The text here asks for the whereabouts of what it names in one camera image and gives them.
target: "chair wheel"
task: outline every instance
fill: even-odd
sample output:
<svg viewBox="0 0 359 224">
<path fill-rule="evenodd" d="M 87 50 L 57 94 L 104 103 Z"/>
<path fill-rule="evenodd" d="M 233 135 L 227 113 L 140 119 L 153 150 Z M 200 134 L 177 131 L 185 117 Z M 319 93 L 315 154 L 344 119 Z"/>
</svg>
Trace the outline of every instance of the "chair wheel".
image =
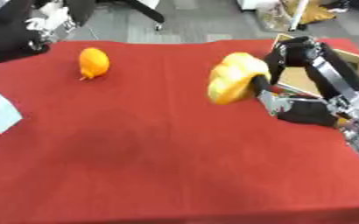
<svg viewBox="0 0 359 224">
<path fill-rule="evenodd" d="M 156 24 L 155 25 L 155 31 L 159 32 L 163 29 L 163 25 L 162 24 Z"/>
</svg>

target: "wire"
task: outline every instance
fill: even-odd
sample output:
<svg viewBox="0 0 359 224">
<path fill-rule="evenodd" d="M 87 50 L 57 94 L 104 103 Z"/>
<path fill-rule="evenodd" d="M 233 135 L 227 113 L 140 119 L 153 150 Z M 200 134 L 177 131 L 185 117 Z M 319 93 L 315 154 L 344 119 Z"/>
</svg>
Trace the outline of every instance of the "wire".
<svg viewBox="0 0 359 224">
<path fill-rule="evenodd" d="M 89 26 L 88 24 L 86 24 L 87 29 L 91 32 L 91 35 L 94 37 L 95 40 L 99 40 L 98 36 L 96 35 L 96 33 L 94 32 L 94 30 L 91 28 L 91 26 Z"/>
</svg>

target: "red table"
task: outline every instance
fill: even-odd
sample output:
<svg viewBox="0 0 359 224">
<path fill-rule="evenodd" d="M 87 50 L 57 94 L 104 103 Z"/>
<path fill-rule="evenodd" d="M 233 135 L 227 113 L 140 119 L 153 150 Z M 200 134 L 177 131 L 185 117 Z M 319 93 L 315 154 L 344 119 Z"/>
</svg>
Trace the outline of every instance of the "red table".
<svg viewBox="0 0 359 224">
<path fill-rule="evenodd" d="M 340 133 L 206 97 L 222 57 L 271 43 L 69 42 L 0 65 L 0 93 L 25 117 L 0 136 L 0 223 L 359 221 L 359 157 Z M 88 46 L 112 67 L 79 81 Z"/>
</svg>

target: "orange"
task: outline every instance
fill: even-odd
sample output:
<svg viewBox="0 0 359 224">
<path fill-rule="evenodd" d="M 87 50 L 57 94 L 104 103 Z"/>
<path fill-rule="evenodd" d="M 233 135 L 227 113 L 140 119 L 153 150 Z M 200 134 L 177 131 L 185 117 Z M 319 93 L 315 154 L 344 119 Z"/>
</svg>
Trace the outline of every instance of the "orange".
<svg viewBox="0 0 359 224">
<path fill-rule="evenodd" d="M 110 67 L 109 58 L 103 51 L 96 48 L 84 49 L 79 57 L 82 80 L 92 80 L 96 76 L 104 75 Z"/>
</svg>

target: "gray carpet floor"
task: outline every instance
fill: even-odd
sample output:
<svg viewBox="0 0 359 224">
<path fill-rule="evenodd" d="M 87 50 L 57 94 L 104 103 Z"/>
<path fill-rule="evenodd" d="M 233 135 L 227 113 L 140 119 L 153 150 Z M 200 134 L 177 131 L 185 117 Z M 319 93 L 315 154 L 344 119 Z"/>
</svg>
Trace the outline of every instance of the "gray carpet floor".
<svg viewBox="0 0 359 224">
<path fill-rule="evenodd" d="M 269 39 L 254 12 L 241 12 L 236 0 L 161 0 L 157 8 L 166 17 L 162 31 L 155 23 L 123 3 L 101 4 L 88 26 L 71 40 L 113 40 L 128 43 L 203 43 L 220 39 Z M 339 14 L 337 19 L 311 24 L 307 31 L 292 35 L 347 38 L 359 45 L 359 11 Z"/>
</svg>

